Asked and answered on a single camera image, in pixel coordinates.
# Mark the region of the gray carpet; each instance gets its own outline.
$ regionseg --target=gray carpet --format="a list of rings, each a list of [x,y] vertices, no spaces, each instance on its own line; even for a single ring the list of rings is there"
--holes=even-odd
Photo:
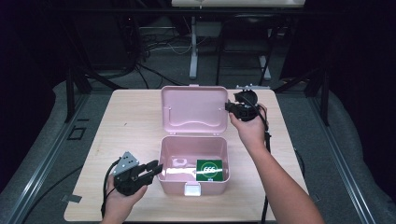
[[[201,43],[198,78],[195,80],[189,79],[190,51],[178,54],[174,52],[176,49],[154,50],[143,65],[185,84],[214,85],[216,73],[214,43],[211,39],[206,39]],[[283,83],[278,80],[278,77],[287,50],[288,42],[279,40],[269,66],[273,78],[264,83],[265,86],[274,89]],[[177,51],[183,52],[185,49],[177,49]],[[141,69],[141,71],[151,89],[172,84],[145,69]],[[110,74],[110,72],[102,73],[104,76]],[[146,88],[144,80],[136,71],[128,76],[111,80],[130,89]],[[258,80],[258,77],[223,77],[220,80],[220,85],[234,88],[235,85],[254,84]],[[73,123],[70,124],[71,127],[85,129],[85,133],[80,140],[64,140],[61,143],[60,152],[42,186],[39,186],[41,188],[39,188],[36,199],[85,161],[111,94],[111,91],[103,84],[95,80],[91,80],[91,84],[94,91],[89,96],[80,96],[77,92],[77,96],[84,99],[86,103],[78,111]],[[277,99],[290,132],[291,141],[303,158],[308,190],[316,201],[326,223],[361,223],[347,188],[334,164],[326,135],[320,128],[319,121],[315,119],[316,111],[309,103],[311,99],[305,98],[302,94],[303,88],[304,84],[299,84],[287,93],[278,94]],[[13,208],[19,202],[36,167],[51,151],[56,138],[64,129],[64,119],[66,118],[64,83],[57,86],[54,91],[57,94],[57,102],[46,126],[20,169],[0,195],[0,223],[6,223],[9,220]],[[395,206],[374,183],[370,172],[362,161],[360,141],[353,123],[342,104],[332,94],[329,122],[376,223],[396,223]],[[51,190],[27,217],[26,223],[65,223],[63,215],[67,204],[61,199],[73,191],[78,174],[79,171],[76,171]]]

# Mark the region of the black floor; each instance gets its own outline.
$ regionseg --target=black floor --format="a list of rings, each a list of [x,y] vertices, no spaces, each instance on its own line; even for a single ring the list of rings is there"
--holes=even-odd
[[[171,35],[172,32],[164,32],[164,34]],[[216,40],[201,38],[200,41],[202,42],[199,45],[198,77],[194,80],[189,79],[191,51],[188,50],[189,42],[185,39],[171,43],[170,46],[159,46],[150,52],[145,62],[141,63],[179,83],[214,85]],[[276,43],[274,56],[269,66],[272,80],[266,81],[263,86],[274,89],[283,84],[278,78],[288,51],[288,44],[288,40],[281,38]],[[150,89],[159,89],[165,85],[174,85],[172,81],[143,67],[140,67],[140,71],[142,74],[134,70],[127,76],[110,80],[129,89],[146,89],[147,86]],[[114,73],[116,72],[106,71],[101,72],[101,75],[112,77]],[[259,78],[254,76],[222,77],[220,85],[235,88],[236,85],[255,84],[257,80]],[[90,82],[93,86],[92,94],[81,95],[76,91],[77,114],[67,124],[64,124],[66,118],[65,83],[54,88],[57,102],[46,126],[20,169],[0,195],[1,223],[8,221],[19,223],[25,215],[28,215],[26,223],[66,222],[63,216],[67,203],[63,202],[62,198],[72,193],[79,170],[64,181],[57,182],[83,165],[111,95],[111,90],[97,80],[90,79]],[[342,104],[336,96],[331,94],[330,127],[325,127],[318,118],[317,99],[306,98],[303,94],[304,87],[305,84],[300,83],[285,93],[277,94],[276,97],[291,141],[302,156],[305,182],[309,193],[325,221],[334,224],[396,223],[395,206],[390,198],[376,186],[362,161],[359,137]],[[80,140],[67,140],[74,126],[83,127],[86,131]],[[342,159],[345,159],[346,168],[352,174],[353,183],[345,178],[346,170],[345,167],[340,166],[337,152],[341,152]],[[31,213],[28,213],[29,208],[41,195],[44,197]],[[362,210],[356,205],[361,202],[366,203],[363,204]]]

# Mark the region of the fingers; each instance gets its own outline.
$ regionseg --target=fingers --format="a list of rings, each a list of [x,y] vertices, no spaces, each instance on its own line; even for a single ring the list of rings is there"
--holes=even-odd
[[[238,129],[241,120],[239,120],[233,113],[229,113],[231,124]]]
[[[143,198],[145,195],[146,191],[148,190],[148,186],[144,185],[142,188],[140,188],[135,194],[129,196],[129,199],[133,204],[137,203],[140,199]]]

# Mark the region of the black cable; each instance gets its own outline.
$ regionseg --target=black cable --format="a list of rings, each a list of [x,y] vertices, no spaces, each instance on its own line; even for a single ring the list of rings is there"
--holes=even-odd
[[[36,201],[35,203],[30,207],[29,211],[26,213],[25,217],[23,218],[22,223],[26,222],[26,219],[30,216],[32,211],[35,209],[35,207],[38,205],[38,203],[51,191],[53,190],[56,186],[58,186],[62,181],[66,180],[67,177],[75,173],[76,171],[80,170],[82,168],[82,165],[79,166],[78,168],[74,169],[72,172],[69,174],[65,175],[62,179],[58,180],[55,184],[53,184],[49,189],[47,189]]]
[[[242,95],[240,95],[239,97],[244,99],[245,103],[247,103],[249,106],[253,107],[254,110],[256,111],[257,115],[260,116],[260,118],[262,119],[262,123],[264,124],[264,131],[265,131],[265,133],[264,133],[265,146],[267,147],[267,150],[271,153],[271,147],[270,147],[271,134],[269,134],[269,127],[268,127],[268,123],[267,123],[267,112],[265,111],[265,108],[263,106],[259,105],[259,107],[262,108],[262,110],[264,111],[264,116],[265,116],[265,118],[264,118],[262,116],[262,113],[260,113],[260,111],[256,108],[256,106],[253,103],[251,103],[246,97],[244,97]],[[265,223],[267,210],[268,210],[268,198],[267,198],[267,195],[265,195],[264,207],[262,209],[262,224]]]
[[[162,84],[163,84],[163,77],[161,77],[161,82],[160,82],[160,84],[158,84],[158,86],[155,89],[158,90]]]
[[[151,51],[151,50],[153,50],[153,49],[158,48],[159,46],[166,46],[166,45],[169,45],[169,44],[171,44],[171,43],[176,43],[175,40],[180,41],[180,40],[184,40],[184,38],[182,38],[181,36],[177,35],[177,36],[174,36],[174,37],[172,37],[172,38],[165,39],[165,40],[162,40],[162,41],[153,41],[153,42],[155,42],[155,43],[153,43],[152,46],[147,46],[147,47],[145,47],[145,50],[146,50],[146,51]]]
[[[124,70],[122,70],[121,72],[119,72],[117,74],[101,75],[101,77],[104,77],[106,79],[112,79],[112,78],[117,78],[117,77],[125,77],[126,75],[132,73],[133,71],[134,71],[134,68],[130,67],[130,68],[125,68]]]
[[[138,66],[136,67],[136,71],[137,71],[137,72],[139,73],[139,75],[142,77],[143,81],[144,81],[145,84],[146,84],[146,88],[149,90],[149,84],[148,84],[148,82],[146,81],[145,77],[143,76],[143,74],[142,74],[142,72],[140,71],[140,69],[139,69]]]
[[[111,170],[113,169],[114,166],[116,166],[117,164],[119,164],[119,161],[121,160],[121,158],[119,158],[118,160],[114,161],[110,167],[108,168],[107,172],[106,172],[106,176],[105,176],[105,182],[103,183],[103,203],[102,203],[102,208],[101,208],[101,212],[102,212],[102,217],[105,216],[105,211],[106,211],[106,200],[107,200],[107,196],[108,194],[110,194],[113,190],[111,190],[108,194],[106,194],[106,190],[107,190],[107,180],[108,180],[108,176],[110,175]]]
[[[300,152],[297,151],[296,148],[294,148],[294,152],[296,153],[296,155],[297,155],[297,157],[298,157],[298,159],[300,161],[301,173],[303,174],[303,178],[305,178],[305,163],[304,163],[303,157],[301,156]]]
[[[179,81],[174,80],[174,79],[172,79],[172,78],[170,78],[170,77],[166,77],[166,76],[164,76],[163,74],[161,74],[161,73],[155,71],[154,69],[148,68],[148,67],[146,67],[145,65],[143,65],[143,64],[141,64],[141,63],[138,63],[138,65],[141,66],[142,68],[144,68],[144,69],[146,69],[146,70],[148,70],[148,71],[150,71],[150,72],[152,72],[152,73],[154,73],[154,74],[160,76],[160,77],[163,77],[165,80],[168,80],[168,81],[170,81],[171,83],[173,83],[173,84],[175,84],[175,85],[178,85],[178,86],[188,86],[188,85],[185,84],[185,83],[179,82]]]

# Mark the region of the table leg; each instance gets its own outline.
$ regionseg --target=table leg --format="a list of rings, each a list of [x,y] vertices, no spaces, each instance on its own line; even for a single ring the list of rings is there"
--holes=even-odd
[[[198,67],[198,48],[197,48],[197,35],[196,35],[196,22],[195,17],[191,18],[191,64],[190,64],[190,79],[197,78]]]
[[[265,62],[266,62],[265,56],[263,56],[263,55],[260,56],[259,60],[260,60],[260,66],[264,67],[265,66]],[[270,81],[271,80],[270,69],[268,68],[268,66],[267,66],[267,69],[265,69],[264,80],[265,81]]]

